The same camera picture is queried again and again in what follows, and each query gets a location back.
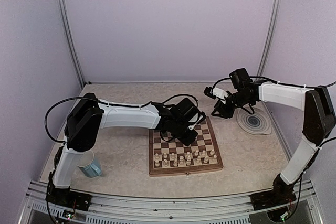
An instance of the cup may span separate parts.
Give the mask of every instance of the cup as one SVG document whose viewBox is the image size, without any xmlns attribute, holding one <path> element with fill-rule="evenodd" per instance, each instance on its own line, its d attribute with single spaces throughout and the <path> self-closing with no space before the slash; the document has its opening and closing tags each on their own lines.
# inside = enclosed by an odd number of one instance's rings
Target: cup
<svg viewBox="0 0 336 224">
<path fill-rule="evenodd" d="M 78 168 L 89 178 L 97 177 L 102 174 L 99 161 L 92 150 L 84 152 L 78 162 Z"/>
</svg>

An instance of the mug handle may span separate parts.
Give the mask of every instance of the mug handle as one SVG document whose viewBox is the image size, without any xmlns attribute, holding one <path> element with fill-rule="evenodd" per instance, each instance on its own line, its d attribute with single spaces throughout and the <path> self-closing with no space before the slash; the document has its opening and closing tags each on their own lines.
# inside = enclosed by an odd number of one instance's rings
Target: mug handle
<svg viewBox="0 0 336 224">
<path fill-rule="evenodd" d="M 92 164 L 91 167 L 97 173 L 98 176 L 102 174 L 101 169 L 99 169 L 96 165 Z"/>
</svg>

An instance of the beige table surface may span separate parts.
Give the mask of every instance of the beige table surface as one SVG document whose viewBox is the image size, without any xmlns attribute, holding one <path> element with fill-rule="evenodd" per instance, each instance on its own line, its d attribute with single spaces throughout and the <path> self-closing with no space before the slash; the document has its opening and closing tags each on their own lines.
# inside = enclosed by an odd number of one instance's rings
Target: beige table surface
<svg viewBox="0 0 336 224">
<path fill-rule="evenodd" d="M 216 101 L 206 97 L 207 83 L 136 83 L 91 84 L 82 94 L 94 92 L 99 99 L 110 102 L 162 102 L 178 93 L 198 98 L 199 107 L 211 118 L 224 169 L 219 172 L 181 176 L 150 177 L 148 175 L 148 130 L 138 128 L 108 128 L 98 133 L 93 151 L 99 159 L 103 175 L 87 178 L 78 168 L 71 182 L 74 189 L 94 193 L 134 197 L 204 197 L 245 193 L 272 186 L 277 174 L 287 165 L 285 154 L 272 129 L 271 135 L 251 135 L 232 119 L 211 116 Z M 221 84 L 232 90 L 231 84 Z M 264 110 L 259 103 L 257 107 Z M 41 182 L 47 182 L 53 169 L 55 145 Z"/>
</svg>

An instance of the robotic arm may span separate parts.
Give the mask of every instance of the robotic arm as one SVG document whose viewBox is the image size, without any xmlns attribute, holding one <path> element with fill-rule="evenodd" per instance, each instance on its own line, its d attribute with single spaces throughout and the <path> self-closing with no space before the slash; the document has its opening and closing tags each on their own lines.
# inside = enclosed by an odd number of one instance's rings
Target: robotic arm
<svg viewBox="0 0 336 224">
<path fill-rule="evenodd" d="M 274 102 L 305 112 L 302 139 L 285 169 L 273 182 L 273 190 L 251 196 L 255 210 L 274 207 L 296 200 L 293 187 L 302 173 L 314 162 L 319 146 L 329 136 L 336 117 L 327 88 L 300 88 L 275 84 L 267 80 L 252 81 L 246 69 L 232 72 L 230 79 L 236 93 L 207 87 L 205 95 L 218 101 L 212 116 L 232 118 L 235 109 L 253 105 L 257 101 Z"/>
<path fill-rule="evenodd" d="M 205 119 L 188 98 L 178 104 L 149 102 L 145 105 L 114 104 L 98 100 L 87 93 L 67 117 L 64 144 L 54 159 L 54 171 L 49 175 L 46 200 L 65 207 L 87 210 L 90 196 L 70 191 L 71 177 L 85 151 L 91 149 L 99 129 L 107 127 L 142 127 L 171 133 L 189 146 L 197 137 L 194 126 Z"/>
</svg>

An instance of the chessboard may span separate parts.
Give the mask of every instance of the chessboard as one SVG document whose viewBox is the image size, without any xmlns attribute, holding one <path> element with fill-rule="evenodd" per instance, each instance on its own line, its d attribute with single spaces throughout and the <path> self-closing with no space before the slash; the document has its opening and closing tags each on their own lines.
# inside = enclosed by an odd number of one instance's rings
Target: chessboard
<svg viewBox="0 0 336 224">
<path fill-rule="evenodd" d="M 171 140 L 168 134 L 162 140 L 160 131 L 149 131 L 149 175 L 172 176 L 214 172 L 223 169 L 216 137 L 210 118 L 196 125 L 195 142 L 185 146 L 179 140 Z"/>
</svg>

